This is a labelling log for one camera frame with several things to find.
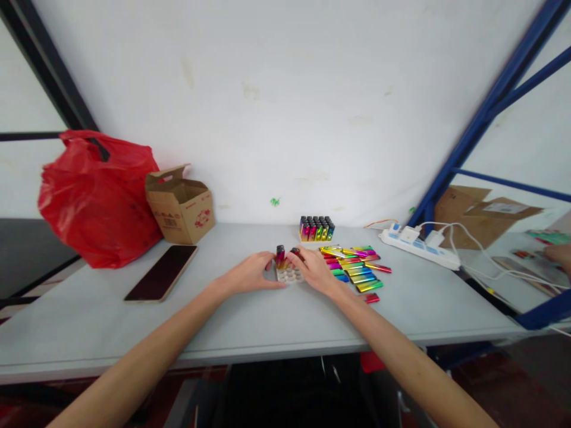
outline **white power strip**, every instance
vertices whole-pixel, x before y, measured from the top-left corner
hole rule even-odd
[[[393,247],[398,247],[401,250],[408,251],[409,253],[415,254],[422,257],[423,259],[430,260],[431,262],[438,263],[445,268],[451,270],[460,269],[460,259],[457,255],[451,251],[445,250],[443,248],[433,248],[428,247],[424,242],[417,239],[412,243],[407,242],[399,238],[398,232],[394,232],[390,229],[383,230],[379,234],[379,238],[385,244]]]

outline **cardboard box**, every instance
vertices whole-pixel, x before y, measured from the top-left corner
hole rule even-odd
[[[434,208],[434,221],[461,223],[484,248],[488,248],[515,222],[542,211],[504,197],[483,202],[490,192],[490,189],[451,185]],[[456,248],[478,249],[459,226],[454,226],[454,245]],[[451,248],[450,228],[444,231],[441,247]]]
[[[208,187],[183,178],[187,165],[147,174],[145,191],[167,242],[196,245],[214,227],[214,210]]]

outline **blue metal shelf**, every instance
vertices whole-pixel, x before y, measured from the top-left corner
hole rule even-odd
[[[456,174],[468,175],[480,180],[491,181],[518,188],[543,196],[571,202],[571,195],[547,190],[529,184],[505,180],[462,169],[462,165],[472,153],[482,136],[498,114],[529,93],[545,79],[556,73],[571,61],[571,46],[549,64],[518,86],[535,58],[554,33],[563,17],[569,11],[571,0],[546,0],[541,10],[529,26],[504,70],[492,86],[482,105],[466,127],[452,153],[440,169],[436,179],[426,192],[408,226],[416,226],[423,221],[434,221],[434,206],[442,197]],[[426,225],[426,233],[432,225]],[[571,316],[571,290],[553,297],[550,301],[520,315],[516,320],[526,329],[535,330],[550,323]]]

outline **red plastic bag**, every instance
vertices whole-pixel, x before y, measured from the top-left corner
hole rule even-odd
[[[145,198],[145,177],[159,170],[151,148],[94,131],[59,137],[65,152],[43,167],[40,213],[92,268],[121,268],[162,238]]]

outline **hand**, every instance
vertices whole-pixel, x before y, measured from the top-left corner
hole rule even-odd
[[[272,268],[274,258],[275,254],[269,251],[252,254],[238,266],[215,279],[210,287],[222,291],[225,297],[260,289],[285,288],[286,285],[283,282],[269,281],[262,275],[264,269]]]
[[[329,266],[319,251],[307,250],[302,246],[297,246],[297,248],[305,261],[302,261],[292,252],[287,253],[286,257],[292,265],[299,269],[309,285],[329,298],[349,290],[344,282],[339,281],[331,273]]]
[[[548,246],[543,253],[549,260],[559,263],[565,272],[571,276],[571,244]]]

